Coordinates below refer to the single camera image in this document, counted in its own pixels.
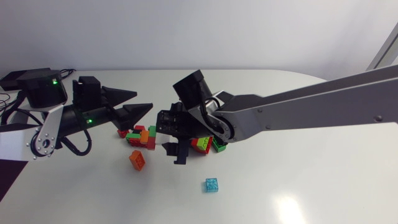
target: blue transparent lego brick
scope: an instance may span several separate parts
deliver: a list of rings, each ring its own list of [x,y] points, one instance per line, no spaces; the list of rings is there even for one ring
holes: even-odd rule
[[[206,179],[206,192],[218,192],[217,178]]]

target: lego brick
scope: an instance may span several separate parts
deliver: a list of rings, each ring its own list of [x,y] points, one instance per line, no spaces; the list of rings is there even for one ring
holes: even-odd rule
[[[140,139],[140,138],[141,138],[141,135],[140,135],[140,134],[135,134],[135,133],[129,133],[129,134],[126,135],[126,139],[127,139],[127,140],[129,140],[129,139],[131,139],[131,138]]]
[[[207,146],[206,138],[200,138],[198,139],[197,147],[201,151],[205,151]]]
[[[137,129],[137,130],[145,130],[145,127],[142,126],[142,125],[135,125],[134,129]]]
[[[199,139],[194,139],[191,141],[191,146],[196,152],[204,153],[204,151],[200,150],[200,148],[197,146]]]
[[[210,151],[210,146],[211,146],[211,143],[212,143],[212,142],[213,142],[213,137],[209,137],[208,140],[207,140],[206,154],[209,153],[209,151]]]
[[[129,143],[130,143],[131,146],[134,146],[134,147],[146,147],[145,144],[141,144],[139,139],[131,138],[131,139],[129,139]]]
[[[149,137],[156,137],[156,126],[149,126]]]
[[[219,145],[215,138],[213,138],[211,145],[213,145],[216,152],[222,152],[226,149],[226,146]]]
[[[206,179],[206,192],[218,192],[217,178]]]
[[[198,140],[199,140],[199,139],[193,139],[193,140],[191,141],[191,146],[195,147],[195,146],[198,144]]]
[[[133,130],[132,130],[132,133],[133,133],[133,134],[140,134],[141,131],[142,131],[142,130],[140,130],[140,129],[133,129]]]
[[[138,171],[141,171],[145,165],[144,156],[142,156],[142,153],[138,150],[134,150],[129,159],[131,161],[132,166]]]
[[[127,131],[118,130],[118,134],[119,134],[119,136],[120,136],[121,138],[125,138],[126,135],[129,134],[129,133],[130,133],[129,130],[127,130]]]
[[[213,140],[213,137],[197,139],[196,146],[193,145],[193,148],[194,148],[194,150],[196,150],[196,152],[208,154],[212,140]]]
[[[147,149],[149,150],[155,150],[155,137],[148,137],[148,143],[147,143]]]
[[[141,138],[140,138],[141,144],[147,144],[148,143],[148,137],[149,137],[149,131],[142,130],[141,131]]]

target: white wall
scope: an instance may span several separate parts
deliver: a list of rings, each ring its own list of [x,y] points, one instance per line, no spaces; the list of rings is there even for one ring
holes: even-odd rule
[[[35,67],[362,72],[396,0],[1,0],[0,76]]]

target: green lego brick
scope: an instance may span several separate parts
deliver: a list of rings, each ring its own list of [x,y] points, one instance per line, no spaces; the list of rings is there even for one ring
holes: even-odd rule
[[[208,141],[209,137],[198,139],[197,148],[201,151],[205,151],[207,148]]]
[[[129,141],[130,138],[138,138],[138,139],[140,139],[141,135],[140,134],[129,133],[129,134],[126,135],[127,142]]]
[[[211,145],[213,145],[214,149],[216,149],[216,152],[222,152],[226,149],[226,146],[220,146],[215,138],[213,138]]]
[[[156,126],[149,126],[149,137],[156,137]]]

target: orange lego brick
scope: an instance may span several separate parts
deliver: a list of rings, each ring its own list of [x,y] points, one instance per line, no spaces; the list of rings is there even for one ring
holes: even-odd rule
[[[142,156],[142,153],[138,150],[134,150],[129,159],[131,161],[132,166],[138,171],[141,171],[145,165],[144,156]]]
[[[148,143],[148,137],[149,137],[149,131],[142,130],[141,131],[141,138],[140,138],[140,143],[141,144],[147,144]]]

